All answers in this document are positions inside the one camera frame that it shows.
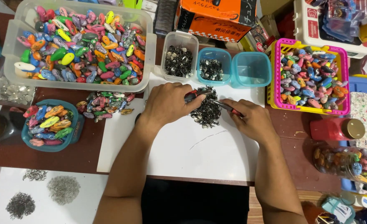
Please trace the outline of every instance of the red bottle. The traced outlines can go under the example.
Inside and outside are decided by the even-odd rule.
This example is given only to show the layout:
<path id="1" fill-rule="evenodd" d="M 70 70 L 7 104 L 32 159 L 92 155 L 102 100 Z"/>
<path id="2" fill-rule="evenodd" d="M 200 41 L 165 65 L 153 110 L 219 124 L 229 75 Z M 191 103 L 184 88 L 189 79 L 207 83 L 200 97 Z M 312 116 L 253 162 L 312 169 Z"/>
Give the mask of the red bottle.
<path id="1" fill-rule="evenodd" d="M 365 135 L 365 126 L 358 119 L 331 118 L 311 121 L 311 137 L 315 140 L 348 141 Z"/>

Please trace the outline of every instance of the person's right hand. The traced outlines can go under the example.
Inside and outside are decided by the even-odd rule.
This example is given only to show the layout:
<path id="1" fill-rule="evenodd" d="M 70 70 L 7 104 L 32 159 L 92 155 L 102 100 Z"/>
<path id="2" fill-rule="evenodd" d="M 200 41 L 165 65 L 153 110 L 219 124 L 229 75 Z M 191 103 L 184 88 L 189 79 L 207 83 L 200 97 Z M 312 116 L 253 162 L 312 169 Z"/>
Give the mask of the person's right hand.
<path id="1" fill-rule="evenodd" d="M 271 117 L 267 109 L 243 99 L 239 100 L 239 102 L 230 99 L 223 99 L 220 101 L 242 113 L 244 116 L 243 118 L 228 111 L 237 129 L 247 137 L 262 145 L 279 140 L 279 136 L 272 125 Z"/>

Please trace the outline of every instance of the cardboard box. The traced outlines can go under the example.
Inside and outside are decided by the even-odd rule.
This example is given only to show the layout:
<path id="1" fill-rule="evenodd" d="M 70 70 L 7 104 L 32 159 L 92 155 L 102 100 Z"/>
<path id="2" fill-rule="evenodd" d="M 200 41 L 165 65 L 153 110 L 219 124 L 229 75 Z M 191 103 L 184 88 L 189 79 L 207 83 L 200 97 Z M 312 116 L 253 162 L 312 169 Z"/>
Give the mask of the cardboard box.
<path id="1" fill-rule="evenodd" d="M 229 42 L 238 42 L 255 23 L 256 0 L 180 0 L 177 30 Z"/>

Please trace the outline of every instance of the brown table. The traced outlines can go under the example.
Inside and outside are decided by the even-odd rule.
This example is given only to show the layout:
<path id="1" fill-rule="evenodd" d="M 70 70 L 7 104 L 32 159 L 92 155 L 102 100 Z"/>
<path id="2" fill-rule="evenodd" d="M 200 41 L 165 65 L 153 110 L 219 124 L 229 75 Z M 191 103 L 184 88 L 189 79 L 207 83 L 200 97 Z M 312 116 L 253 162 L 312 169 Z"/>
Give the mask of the brown table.
<path id="1" fill-rule="evenodd" d="M 13 15 L 0 13 L 0 43 L 5 41 L 7 24 Z M 160 65 L 163 39 L 157 39 L 156 64 Z M 238 53 L 228 50 L 232 57 Z M 43 99 L 65 100 L 72 104 L 85 99 L 88 91 L 38 88 L 34 103 Z M 318 114 L 273 109 L 266 105 L 273 125 L 280 136 L 281 146 L 294 184 L 298 190 L 339 192 L 340 180 L 336 176 L 319 173 L 312 163 L 316 145 L 338 145 L 337 141 L 314 141 L 310 138 L 309 123 L 322 117 Z M 78 173 L 96 172 L 105 121 L 86 120 L 80 140 L 56 153 L 46 153 L 27 147 L 23 141 L 12 147 L 0 146 L 0 167 L 58 170 Z M 254 182 L 150 176 L 152 178 L 254 186 Z"/>

